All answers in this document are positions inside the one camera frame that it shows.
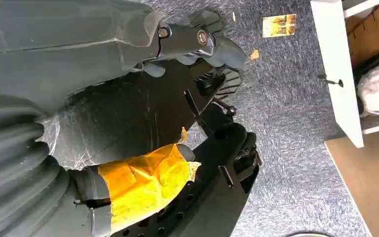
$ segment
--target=screw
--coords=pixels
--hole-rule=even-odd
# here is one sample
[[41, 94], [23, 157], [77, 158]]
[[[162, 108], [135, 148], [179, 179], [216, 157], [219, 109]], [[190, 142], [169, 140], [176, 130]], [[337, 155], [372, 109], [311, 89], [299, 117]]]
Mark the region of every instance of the screw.
[[160, 38], [166, 38], [169, 36], [169, 31], [165, 27], [161, 27], [157, 30], [157, 34]]
[[203, 30], [199, 30], [197, 33], [197, 40], [200, 45], [207, 45], [207, 41], [208, 41], [207, 33]]

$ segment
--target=paper scrap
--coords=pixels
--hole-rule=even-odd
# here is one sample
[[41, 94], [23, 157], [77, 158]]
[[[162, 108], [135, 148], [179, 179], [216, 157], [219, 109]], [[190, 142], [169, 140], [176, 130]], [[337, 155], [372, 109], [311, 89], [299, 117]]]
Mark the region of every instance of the paper scrap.
[[259, 51], [255, 49], [251, 54], [251, 60], [259, 58]]
[[264, 17], [262, 36], [292, 36], [295, 33], [296, 20], [296, 14]]

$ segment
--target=yellow tape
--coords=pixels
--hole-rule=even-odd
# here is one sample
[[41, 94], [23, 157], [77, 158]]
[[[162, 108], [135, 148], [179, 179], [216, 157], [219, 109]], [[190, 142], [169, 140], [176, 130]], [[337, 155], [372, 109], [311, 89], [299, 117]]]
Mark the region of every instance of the yellow tape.
[[194, 181], [201, 164], [187, 162], [176, 144], [100, 165], [111, 198], [111, 234], [159, 212]]

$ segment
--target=wooden shelf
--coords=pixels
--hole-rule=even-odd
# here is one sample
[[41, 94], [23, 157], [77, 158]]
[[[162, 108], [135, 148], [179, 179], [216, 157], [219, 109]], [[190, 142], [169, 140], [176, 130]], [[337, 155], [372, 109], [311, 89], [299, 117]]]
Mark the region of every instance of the wooden shelf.
[[379, 116], [367, 116], [361, 119], [362, 134], [379, 132]]
[[379, 0], [345, 0], [343, 2], [343, 17], [348, 18], [379, 4]]

